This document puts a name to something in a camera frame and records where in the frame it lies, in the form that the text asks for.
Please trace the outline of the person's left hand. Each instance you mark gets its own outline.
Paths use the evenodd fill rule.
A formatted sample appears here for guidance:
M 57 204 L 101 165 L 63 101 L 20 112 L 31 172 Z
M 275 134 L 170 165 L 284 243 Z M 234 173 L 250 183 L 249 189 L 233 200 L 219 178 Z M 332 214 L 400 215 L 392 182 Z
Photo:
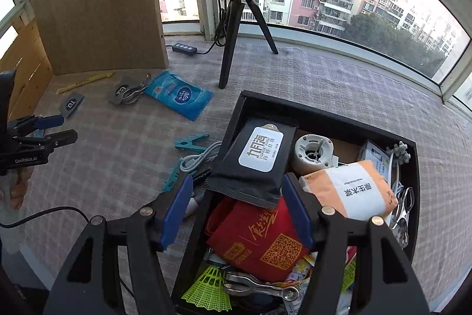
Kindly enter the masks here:
M 21 209 L 33 172 L 33 167 L 26 167 L 10 170 L 1 176 L 1 201 L 11 209 Z

